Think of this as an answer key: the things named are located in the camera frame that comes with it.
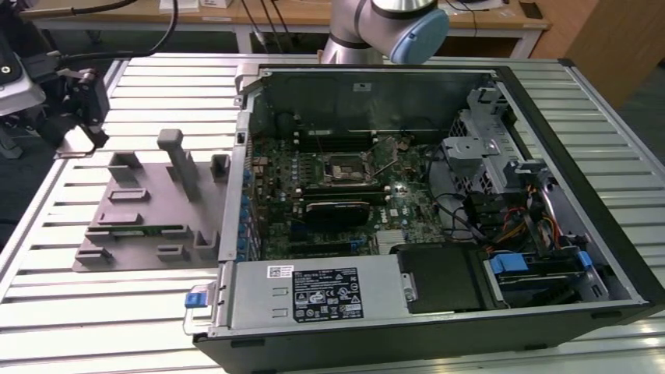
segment blue drive bracket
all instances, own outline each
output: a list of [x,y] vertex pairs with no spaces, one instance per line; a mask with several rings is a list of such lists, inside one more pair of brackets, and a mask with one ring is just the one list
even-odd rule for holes
[[210,295],[210,285],[202,284],[187,292],[186,296],[186,308],[207,308],[208,307],[208,295]]
[[489,266],[495,274],[511,271],[528,271],[527,261],[520,253],[505,253],[496,255],[489,260]]

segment power cable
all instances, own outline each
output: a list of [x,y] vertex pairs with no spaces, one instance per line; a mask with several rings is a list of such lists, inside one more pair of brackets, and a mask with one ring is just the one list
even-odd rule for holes
[[275,42],[278,43],[278,49],[280,53],[284,54],[284,49],[282,49],[280,35],[278,34],[278,29],[275,28],[275,23],[272,22],[271,13],[268,12],[267,2],[262,0],[263,12],[267,14],[268,23],[271,24],[272,34],[275,35]]
[[94,13],[99,13],[99,12],[108,12],[110,10],[120,9],[120,8],[128,6],[130,4],[136,3],[138,1],[139,0],[122,0],[116,3],[94,6],[91,8],[80,8],[80,9],[72,8],[72,14],[75,16],[80,16],[82,14],[94,14]]
[[155,46],[147,50],[146,52],[138,52],[138,51],[116,51],[116,52],[98,52],[98,53],[87,53],[82,55],[71,55],[71,56],[64,56],[62,59],[62,65],[72,64],[75,62],[82,62],[82,61],[90,61],[90,60],[108,60],[108,59],[116,59],[116,58],[138,58],[138,57],[150,57],[155,55],[159,51],[162,51],[164,45],[170,41],[174,32],[176,31],[178,27],[178,16],[179,16],[179,9],[178,9],[178,0],[172,0],[172,15],[171,15],[171,23],[168,25],[167,32],[163,35],[162,40],[155,44]]
[[476,10],[473,10],[472,8],[469,8],[469,6],[467,5],[467,3],[464,2],[460,2],[461,5],[465,6],[467,9],[460,9],[457,8],[455,5],[451,4],[451,0],[445,0],[445,2],[448,3],[448,5],[452,7],[452,9],[460,11],[460,12],[471,12],[471,16],[473,17],[473,20],[475,20],[475,37],[479,36],[479,23],[476,22]]
[[296,38],[295,38],[295,36],[291,35],[290,28],[287,27],[287,22],[284,22],[284,17],[282,16],[280,7],[278,6],[276,0],[271,0],[271,2],[272,2],[272,6],[275,7],[275,10],[278,12],[278,16],[280,17],[282,26],[284,27],[284,32],[287,33],[287,38],[290,39],[291,50],[294,51],[295,45],[296,45]]
[[100,12],[108,12],[110,10],[116,10],[124,8],[126,6],[136,3],[139,0],[120,0],[111,4],[92,6],[90,8],[54,8],[54,9],[36,9],[30,10],[26,2],[16,3],[16,10],[22,12],[23,16],[34,16],[36,19],[43,18],[62,18],[71,16],[80,16],[84,14],[94,14]]
[[267,45],[267,39],[263,37],[263,33],[259,30],[259,25],[254,20],[252,13],[250,12],[248,4],[246,3],[246,0],[240,0],[243,3],[243,7],[246,8],[246,13],[248,14],[250,22],[252,23],[252,28],[254,28],[254,34],[258,37],[259,43],[263,46],[263,50],[270,54],[271,52],[268,51],[268,45]]

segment blue release latch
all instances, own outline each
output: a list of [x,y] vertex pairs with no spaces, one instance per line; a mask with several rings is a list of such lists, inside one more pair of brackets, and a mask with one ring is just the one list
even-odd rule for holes
[[520,253],[503,253],[489,260],[489,265],[495,274],[507,271],[528,271],[527,261]]
[[208,307],[208,285],[192,287],[186,296],[186,308],[207,308]]
[[587,251],[580,251],[579,258],[580,258],[580,261],[583,262],[584,269],[585,270],[592,269],[593,262],[592,262],[592,257],[589,256],[589,253]]

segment barcode sticker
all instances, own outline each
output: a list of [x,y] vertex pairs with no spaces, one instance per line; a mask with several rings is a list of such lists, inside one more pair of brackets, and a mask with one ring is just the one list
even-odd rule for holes
[[294,265],[268,267],[268,278],[291,278],[292,274],[294,274]]

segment white sticker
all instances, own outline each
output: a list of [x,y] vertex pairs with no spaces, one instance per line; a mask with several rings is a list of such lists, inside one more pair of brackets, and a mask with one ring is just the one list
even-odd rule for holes
[[354,92],[371,92],[372,83],[354,83]]
[[294,265],[268,267],[268,278],[291,278],[292,274],[294,274]]
[[202,19],[211,22],[231,22],[231,18],[228,17],[202,17]]

